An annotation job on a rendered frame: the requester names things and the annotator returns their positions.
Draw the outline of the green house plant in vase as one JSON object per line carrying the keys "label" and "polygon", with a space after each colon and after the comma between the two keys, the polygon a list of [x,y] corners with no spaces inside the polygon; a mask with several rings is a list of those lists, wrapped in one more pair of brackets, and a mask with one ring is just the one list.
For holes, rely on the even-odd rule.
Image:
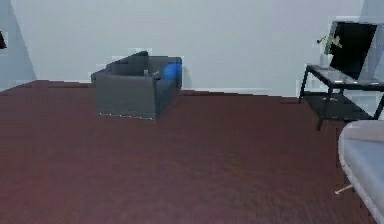
{"label": "green house plant in vase", "polygon": [[333,59],[332,47],[342,47],[340,43],[340,37],[335,35],[325,35],[320,39],[317,39],[316,43],[318,45],[323,45],[319,58],[319,66],[321,68],[328,68]]}

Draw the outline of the black glass television stand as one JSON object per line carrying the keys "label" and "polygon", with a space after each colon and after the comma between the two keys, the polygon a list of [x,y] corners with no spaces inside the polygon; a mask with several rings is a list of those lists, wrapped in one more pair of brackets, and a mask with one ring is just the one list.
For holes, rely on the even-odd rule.
{"label": "black glass television stand", "polygon": [[[306,91],[308,76],[315,78],[327,86],[326,92]],[[345,90],[363,92],[381,92],[382,96],[373,115],[369,115],[360,106],[344,95]],[[384,81],[378,79],[355,80],[332,67],[321,67],[307,64],[300,87],[298,103],[305,100],[318,116],[316,129],[320,130],[325,120],[349,123],[358,120],[378,120],[384,110]]]}

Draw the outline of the black television set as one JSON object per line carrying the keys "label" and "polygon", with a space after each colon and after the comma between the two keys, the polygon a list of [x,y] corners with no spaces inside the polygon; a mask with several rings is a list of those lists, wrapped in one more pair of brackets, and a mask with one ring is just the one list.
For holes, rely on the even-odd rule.
{"label": "black television set", "polygon": [[339,38],[341,47],[331,47],[330,66],[358,79],[376,29],[377,26],[370,23],[337,22],[334,36]]}

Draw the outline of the dark grey sofa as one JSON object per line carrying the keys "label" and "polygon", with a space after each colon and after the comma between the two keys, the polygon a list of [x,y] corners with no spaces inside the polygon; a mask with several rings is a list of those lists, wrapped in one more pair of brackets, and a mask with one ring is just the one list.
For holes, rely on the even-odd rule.
{"label": "dark grey sofa", "polygon": [[164,68],[181,57],[150,56],[141,51],[113,61],[91,75],[95,103],[101,115],[157,119],[181,90],[182,71],[176,80],[162,77]]}

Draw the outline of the blue cushion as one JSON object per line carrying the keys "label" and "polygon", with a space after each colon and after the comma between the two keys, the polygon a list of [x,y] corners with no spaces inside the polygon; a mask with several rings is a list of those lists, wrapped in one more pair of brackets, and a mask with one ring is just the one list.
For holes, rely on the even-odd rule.
{"label": "blue cushion", "polygon": [[176,80],[182,71],[182,65],[180,63],[168,64],[162,73],[162,77],[167,80]]}

